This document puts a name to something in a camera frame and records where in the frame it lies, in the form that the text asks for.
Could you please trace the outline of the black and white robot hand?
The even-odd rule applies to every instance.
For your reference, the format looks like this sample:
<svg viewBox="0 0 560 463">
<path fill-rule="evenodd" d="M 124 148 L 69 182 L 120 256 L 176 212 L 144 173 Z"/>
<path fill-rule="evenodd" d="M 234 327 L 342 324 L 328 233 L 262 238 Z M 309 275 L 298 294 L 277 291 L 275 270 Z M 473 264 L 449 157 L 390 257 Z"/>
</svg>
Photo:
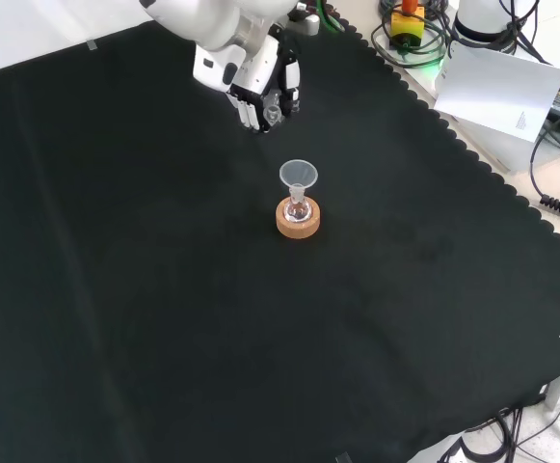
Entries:
<svg viewBox="0 0 560 463">
<path fill-rule="evenodd" d="M 237 71 L 227 98 L 240 123 L 267 133 L 300 110 L 301 68 L 284 29 L 274 24 L 258 53 Z"/>
</svg>

